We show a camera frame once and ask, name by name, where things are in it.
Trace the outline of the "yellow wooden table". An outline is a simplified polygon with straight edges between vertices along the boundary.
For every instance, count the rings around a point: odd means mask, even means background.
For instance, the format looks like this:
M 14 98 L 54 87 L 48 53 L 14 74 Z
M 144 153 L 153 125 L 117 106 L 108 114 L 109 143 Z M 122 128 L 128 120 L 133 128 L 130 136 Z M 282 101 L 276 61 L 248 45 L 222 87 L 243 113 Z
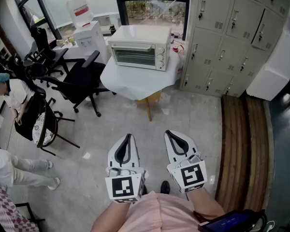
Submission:
M 135 102 L 136 102 L 137 104 L 143 104 L 143 105 L 145 105 L 145 107 L 146 107 L 146 111 L 147 111 L 147 116 L 148 116 L 148 120 L 149 120 L 149 121 L 152 121 L 151 110 L 150 110 L 150 104 L 153 103 L 153 102 L 155 102 L 155 101 L 157 101 L 157 100 L 160 98 L 161 93 L 162 93 L 162 91 L 159 90 L 159 91 L 157 91 L 157 92 L 151 94 L 150 96 L 148 96 L 148 97 L 146 97 L 146 98 L 144 98 L 144 99 L 141 99 L 141 100 L 135 100 Z

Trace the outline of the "person's right forearm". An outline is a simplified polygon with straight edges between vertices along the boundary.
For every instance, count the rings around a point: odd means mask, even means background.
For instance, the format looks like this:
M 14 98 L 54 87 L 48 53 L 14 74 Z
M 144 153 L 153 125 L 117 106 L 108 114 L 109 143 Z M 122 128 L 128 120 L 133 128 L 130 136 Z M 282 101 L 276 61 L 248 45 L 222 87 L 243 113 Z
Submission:
M 188 192 L 187 197 L 193 204 L 194 214 L 199 222 L 210 221 L 225 214 L 222 206 L 205 188 Z

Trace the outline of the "black window frame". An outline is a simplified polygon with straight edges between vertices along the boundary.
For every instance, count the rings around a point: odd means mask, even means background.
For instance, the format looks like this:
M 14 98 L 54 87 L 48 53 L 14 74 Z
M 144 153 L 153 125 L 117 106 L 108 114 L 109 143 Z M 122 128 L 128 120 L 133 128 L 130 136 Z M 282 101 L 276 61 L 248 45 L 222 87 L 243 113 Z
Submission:
M 67 39 L 76 28 L 67 8 L 70 0 L 15 0 L 29 30 L 44 28 L 47 38 Z M 188 26 L 189 0 L 87 0 L 95 20 L 100 22 L 105 35 L 108 26 L 161 25 L 185 40 Z

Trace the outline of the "white cabinet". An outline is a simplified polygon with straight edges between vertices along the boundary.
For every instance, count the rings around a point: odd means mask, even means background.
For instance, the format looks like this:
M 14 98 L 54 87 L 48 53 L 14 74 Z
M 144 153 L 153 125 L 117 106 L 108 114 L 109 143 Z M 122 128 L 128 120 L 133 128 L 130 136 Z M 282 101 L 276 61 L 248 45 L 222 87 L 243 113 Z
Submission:
M 283 30 L 269 58 L 246 89 L 249 96 L 271 101 L 290 81 L 290 33 Z

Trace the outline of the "red white checkered cushion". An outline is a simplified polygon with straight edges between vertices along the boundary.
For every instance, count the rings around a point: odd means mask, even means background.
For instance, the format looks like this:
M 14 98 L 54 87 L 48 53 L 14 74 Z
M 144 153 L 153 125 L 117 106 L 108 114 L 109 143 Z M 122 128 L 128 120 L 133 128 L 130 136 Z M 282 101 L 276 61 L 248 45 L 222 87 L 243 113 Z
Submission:
M 0 225 L 5 232 L 40 232 L 29 203 L 14 204 L 0 188 Z

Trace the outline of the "white oven door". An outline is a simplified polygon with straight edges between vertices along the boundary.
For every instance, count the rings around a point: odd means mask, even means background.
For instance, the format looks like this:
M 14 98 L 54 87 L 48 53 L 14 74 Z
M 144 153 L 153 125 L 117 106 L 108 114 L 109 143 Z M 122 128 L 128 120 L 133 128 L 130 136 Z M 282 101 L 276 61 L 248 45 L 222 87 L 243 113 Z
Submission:
M 155 69 L 156 52 L 153 44 L 110 43 L 114 61 L 119 66 Z

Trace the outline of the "white water dispenser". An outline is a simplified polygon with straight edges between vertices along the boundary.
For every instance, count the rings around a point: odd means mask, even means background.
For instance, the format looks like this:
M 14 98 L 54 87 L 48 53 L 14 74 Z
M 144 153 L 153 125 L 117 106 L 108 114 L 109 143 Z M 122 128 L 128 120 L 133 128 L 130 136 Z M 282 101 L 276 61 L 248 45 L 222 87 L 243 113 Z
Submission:
M 98 21 L 92 21 L 90 25 L 77 29 L 73 37 L 85 59 L 88 59 L 94 51 L 99 51 L 97 62 L 107 64 L 110 53 Z

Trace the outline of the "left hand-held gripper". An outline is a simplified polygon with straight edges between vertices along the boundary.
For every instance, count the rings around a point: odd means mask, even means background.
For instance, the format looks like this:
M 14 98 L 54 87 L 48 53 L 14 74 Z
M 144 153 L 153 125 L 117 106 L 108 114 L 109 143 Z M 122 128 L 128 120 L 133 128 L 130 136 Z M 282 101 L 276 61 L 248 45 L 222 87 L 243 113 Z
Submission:
M 135 203 L 141 199 L 145 184 L 145 170 L 139 166 L 139 156 L 135 138 L 128 133 L 121 137 L 108 152 L 108 166 L 129 166 L 136 174 L 129 176 L 106 177 L 109 199 L 116 203 Z

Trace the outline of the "grey metal locker cabinet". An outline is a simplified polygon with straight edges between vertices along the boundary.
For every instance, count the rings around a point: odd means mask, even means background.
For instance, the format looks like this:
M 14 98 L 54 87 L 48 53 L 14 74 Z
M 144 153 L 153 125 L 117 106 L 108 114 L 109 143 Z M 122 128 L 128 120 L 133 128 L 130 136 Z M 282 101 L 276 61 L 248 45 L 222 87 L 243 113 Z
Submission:
M 274 50 L 290 0 L 190 0 L 181 89 L 239 97 Z

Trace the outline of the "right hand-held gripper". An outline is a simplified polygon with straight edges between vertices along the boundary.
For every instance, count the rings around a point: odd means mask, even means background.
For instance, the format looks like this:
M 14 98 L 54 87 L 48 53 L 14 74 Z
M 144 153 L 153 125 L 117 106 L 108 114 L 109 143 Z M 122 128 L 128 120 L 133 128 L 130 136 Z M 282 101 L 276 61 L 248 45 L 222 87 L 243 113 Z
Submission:
M 179 131 L 166 130 L 164 133 L 166 151 L 170 164 L 167 166 L 171 178 L 178 185 L 181 193 L 200 189 L 207 182 L 204 160 L 183 168 L 176 168 L 183 157 L 198 154 L 198 149 L 192 138 Z

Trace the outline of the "clear water jug red label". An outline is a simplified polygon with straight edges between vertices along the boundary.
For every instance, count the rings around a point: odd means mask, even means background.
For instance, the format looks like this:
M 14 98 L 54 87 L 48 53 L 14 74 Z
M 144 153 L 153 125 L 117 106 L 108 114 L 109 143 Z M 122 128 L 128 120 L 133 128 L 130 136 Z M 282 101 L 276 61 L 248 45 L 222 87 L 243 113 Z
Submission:
M 89 8 L 87 0 L 69 0 L 66 6 L 77 29 L 90 25 L 94 15 Z

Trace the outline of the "person's left forearm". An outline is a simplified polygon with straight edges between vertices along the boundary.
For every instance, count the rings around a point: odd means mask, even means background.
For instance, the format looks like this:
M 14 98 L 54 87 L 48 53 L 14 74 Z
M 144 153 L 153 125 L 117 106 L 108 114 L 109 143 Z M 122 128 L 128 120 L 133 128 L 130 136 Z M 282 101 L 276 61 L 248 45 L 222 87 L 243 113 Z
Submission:
M 94 221 L 90 232 L 118 232 L 126 221 L 131 203 L 111 203 Z

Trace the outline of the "black device with blue screen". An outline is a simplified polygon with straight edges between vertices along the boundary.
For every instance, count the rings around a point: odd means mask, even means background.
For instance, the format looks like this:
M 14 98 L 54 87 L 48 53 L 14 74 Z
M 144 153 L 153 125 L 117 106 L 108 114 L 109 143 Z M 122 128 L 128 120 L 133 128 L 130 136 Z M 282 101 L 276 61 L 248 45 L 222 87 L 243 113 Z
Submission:
M 267 225 L 265 210 L 233 210 L 211 221 L 200 223 L 199 232 L 262 232 Z

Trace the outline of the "person's pink shirt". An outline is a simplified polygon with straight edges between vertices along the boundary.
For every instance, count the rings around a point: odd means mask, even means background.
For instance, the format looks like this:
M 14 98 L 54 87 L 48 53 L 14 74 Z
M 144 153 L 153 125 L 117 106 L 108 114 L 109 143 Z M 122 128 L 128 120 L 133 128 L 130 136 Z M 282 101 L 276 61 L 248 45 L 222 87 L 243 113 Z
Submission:
M 118 232 L 199 232 L 199 222 L 188 200 L 150 192 L 130 206 Z

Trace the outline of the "patterned seat cushion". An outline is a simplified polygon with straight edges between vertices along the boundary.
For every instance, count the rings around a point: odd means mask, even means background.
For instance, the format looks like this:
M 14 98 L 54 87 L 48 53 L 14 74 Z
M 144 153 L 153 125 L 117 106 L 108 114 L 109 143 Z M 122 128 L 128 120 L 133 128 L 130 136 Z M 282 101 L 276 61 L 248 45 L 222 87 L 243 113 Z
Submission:
M 49 130 L 44 123 L 45 112 L 39 115 L 32 130 L 32 139 L 37 146 L 46 146 L 55 137 L 54 133 Z

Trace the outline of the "black metal chair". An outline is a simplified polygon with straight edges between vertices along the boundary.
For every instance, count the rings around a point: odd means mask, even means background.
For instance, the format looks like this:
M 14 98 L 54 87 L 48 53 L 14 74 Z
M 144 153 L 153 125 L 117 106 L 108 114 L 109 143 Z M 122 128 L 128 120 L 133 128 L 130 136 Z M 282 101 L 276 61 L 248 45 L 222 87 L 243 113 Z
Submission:
M 37 118 L 39 117 L 39 115 L 43 112 L 45 112 L 45 123 L 44 124 L 46 125 L 46 127 L 49 130 L 51 130 L 54 133 L 55 137 L 46 146 L 37 146 L 36 145 L 37 148 L 39 148 L 39 149 L 43 150 L 44 152 L 47 152 L 47 153 L 54 156 L 55 153 L 46 150 L 46 148 L 48 146 L 50 146 L 56 138 L 60 138 L 60 139 L 64 140 L 65 142 L 75 146 L 76 148 L 80 148 L 80 146 L 78 146 L 77 144 L 69 141 L 68 139 L 66 139 L 63 136 L 60 136 L 58 134 L 59 121 L 65 120 L 65 121 L 74 122 L 74 120 L 64 118 L 63 114 L 60 111 L 53 111 L 50 107 L 50 102 L 46 101 L 46 99 L 44 99 L 44 98 L 38 97 L 37 95 L 33 96 L 30 99 L 27 110 L 22 118 L 22 125 L 18 125 L 17 123 L 15 123 L 16 131 L 18 133 L 20 133 L 20 135 L 22 135 L 26 139 L 33 142 L 33 139 L 32 139 L 33 126 L 34 126 Z

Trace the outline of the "wooden slat bench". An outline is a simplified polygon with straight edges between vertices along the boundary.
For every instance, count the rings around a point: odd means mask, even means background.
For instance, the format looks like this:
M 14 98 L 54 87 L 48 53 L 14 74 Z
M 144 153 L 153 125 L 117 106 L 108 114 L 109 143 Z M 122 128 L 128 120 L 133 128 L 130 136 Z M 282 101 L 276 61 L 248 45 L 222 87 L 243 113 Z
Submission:
M 266 209 L 274 178 L 274 139 L 268 103 L 223 96 L 222 148 L 215 199 L 226 212 Z

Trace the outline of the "white oven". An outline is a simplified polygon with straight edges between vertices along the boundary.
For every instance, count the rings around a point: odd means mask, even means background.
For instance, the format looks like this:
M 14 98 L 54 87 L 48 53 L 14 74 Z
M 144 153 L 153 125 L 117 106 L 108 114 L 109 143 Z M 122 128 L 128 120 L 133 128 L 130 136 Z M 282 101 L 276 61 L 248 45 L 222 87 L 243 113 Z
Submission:
M 114 33 L 114 35 L 108 39 L 108 46 L 110 43 L 153 44 L 156 47 L 156 68 L 154 70 L 166 71 L 171 50 L 171 28 L 148 25 L 121 26 Z M 160 47 L 165 48 L 165 52 L 163 54 L 158 52 Z M 157 55 L 164 55 L 163 61 L 165 62 L 165 65 L 162 68 L 159 67 L 159 60 L 157 59 Z

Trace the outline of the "black office chair with headrest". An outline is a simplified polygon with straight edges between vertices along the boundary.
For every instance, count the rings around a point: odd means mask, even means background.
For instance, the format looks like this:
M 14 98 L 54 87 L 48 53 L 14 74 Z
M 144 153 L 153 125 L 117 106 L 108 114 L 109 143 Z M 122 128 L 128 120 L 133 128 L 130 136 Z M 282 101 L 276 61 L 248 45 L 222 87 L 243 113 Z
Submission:
M 46 30 L 43 28 L 33 28 L 31 36 L 34 38 L 29 53 L 25 56 L 23 65 L 25 67 L 36 67 L 42 64 L 46 75 L 57 72 L 63 75 L 63 71 L 56 70 L 55 67 L 61 65 L 66 73 L 69 72 L 64 55 L 68 48 L 64 48 L 56 53 L 48 43 Z

